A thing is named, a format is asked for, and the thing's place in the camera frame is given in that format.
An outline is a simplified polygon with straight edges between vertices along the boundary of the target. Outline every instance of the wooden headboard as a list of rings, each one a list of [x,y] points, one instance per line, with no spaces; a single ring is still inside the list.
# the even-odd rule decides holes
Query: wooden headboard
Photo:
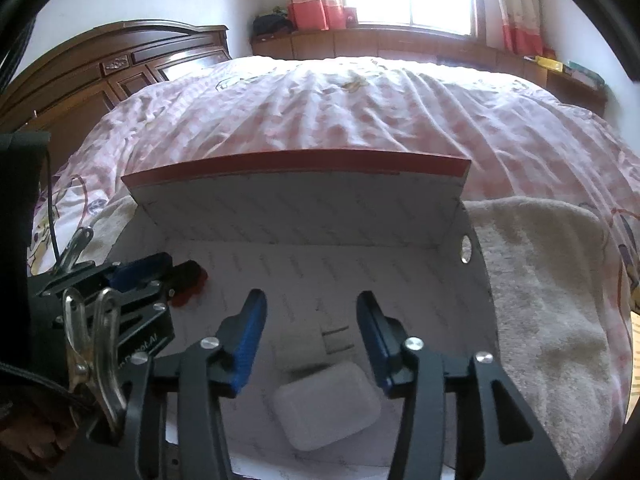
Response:
[[[152,83],[229,60],[226,30],[162,20],[92,28],[47,52],[7,87],[0,132],[50,132],[55,172],[119,102]]]

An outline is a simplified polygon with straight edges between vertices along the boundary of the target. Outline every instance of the blue gripper pad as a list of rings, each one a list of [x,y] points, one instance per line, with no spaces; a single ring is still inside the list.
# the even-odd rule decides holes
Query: blue gripper pad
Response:
[[[358,296],[358,301],[356,302],[358,327],[369,356],[371,370],[376,378],[376,384],[379,388],[382,388],[386,395],[393,386],[388,370],[389,352],[377,326],[374,312],[372,312],[374,309],[380,310],[375,298],[373,298],[373,294],[363,292]]]
[[[170,254],[152,254],[117,267],[108,280],[109,286],[119,292],[127,292],[153,280],[159,280],[163,274],[171,269],[173,264]]]
[[[266,319],[267,298],[263,291],[254,288],[240,313],[223,319],[216,332],[225,353],[232,358],[228,385],[235,395],[249,380]]]

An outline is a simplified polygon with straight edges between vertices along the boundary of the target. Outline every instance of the bed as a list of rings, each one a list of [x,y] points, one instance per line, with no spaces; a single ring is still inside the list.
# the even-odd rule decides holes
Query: bed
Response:
[[[599,315],[614,440],[632,370],[640,159],[610,126],[503,73],[379,57],[231,60],[225,31],[107,25],[57,47],[12,83],[0,100],[0,128],[52,131],[59,245],[126,193],[121,176],[176,162],[309,148],[464,156],[473,161],[466,200],[552,198],[601,219]],[[42,205],[29,250],[33,274],[54,262]]]

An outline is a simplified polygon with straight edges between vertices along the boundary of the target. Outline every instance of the yellow book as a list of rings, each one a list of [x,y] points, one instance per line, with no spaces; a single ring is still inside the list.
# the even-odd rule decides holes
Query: yellow book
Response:
[[[555,59],[549,59],[548,57],[536,56],[536,63],[540,66],[548,68],[549,70],[555,70],[556,72],[564,72],[564,65]]]

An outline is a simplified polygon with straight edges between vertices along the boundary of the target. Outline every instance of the black bag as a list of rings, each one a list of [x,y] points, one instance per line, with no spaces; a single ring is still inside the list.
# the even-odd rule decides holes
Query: black bag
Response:
[[[254,36],[273,34],[283,29],[286,29],[287,32],[293,32],[295,27],[291,20],[284,18],[280,14],[266,14],[258,16],[254,20]]]

